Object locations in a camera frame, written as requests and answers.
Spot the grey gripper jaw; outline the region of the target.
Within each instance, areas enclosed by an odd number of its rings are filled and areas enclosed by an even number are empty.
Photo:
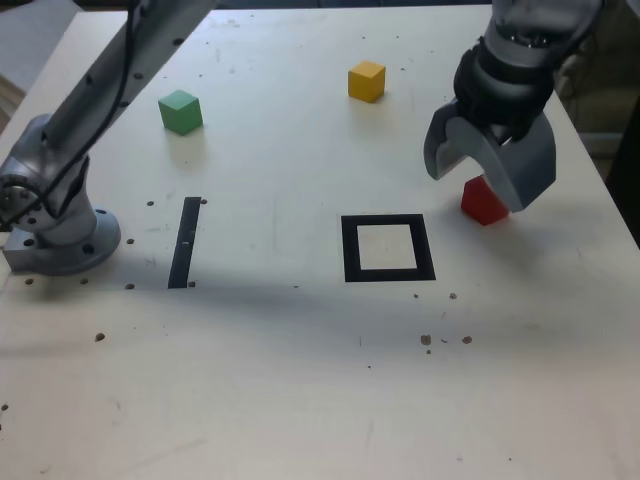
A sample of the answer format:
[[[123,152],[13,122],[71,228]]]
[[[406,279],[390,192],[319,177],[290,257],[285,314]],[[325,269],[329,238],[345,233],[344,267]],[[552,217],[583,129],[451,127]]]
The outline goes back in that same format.
[[[511,212],[521,212],[556,180],[556,145],[547,118],[535,118],[520,140],[500,145],[467,120],[455,117],[446,124],[454,149],[475,160],[489,186]]]

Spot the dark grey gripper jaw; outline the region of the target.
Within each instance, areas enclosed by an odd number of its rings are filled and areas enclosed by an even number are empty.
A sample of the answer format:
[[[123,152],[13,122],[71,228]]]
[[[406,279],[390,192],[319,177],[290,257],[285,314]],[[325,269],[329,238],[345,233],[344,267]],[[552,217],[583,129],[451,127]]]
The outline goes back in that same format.
[[[471,134],[470,124],[460,115],[457,99],[435,111],[423,147],[425,166],[434,180],[440,180],[468,155]]]

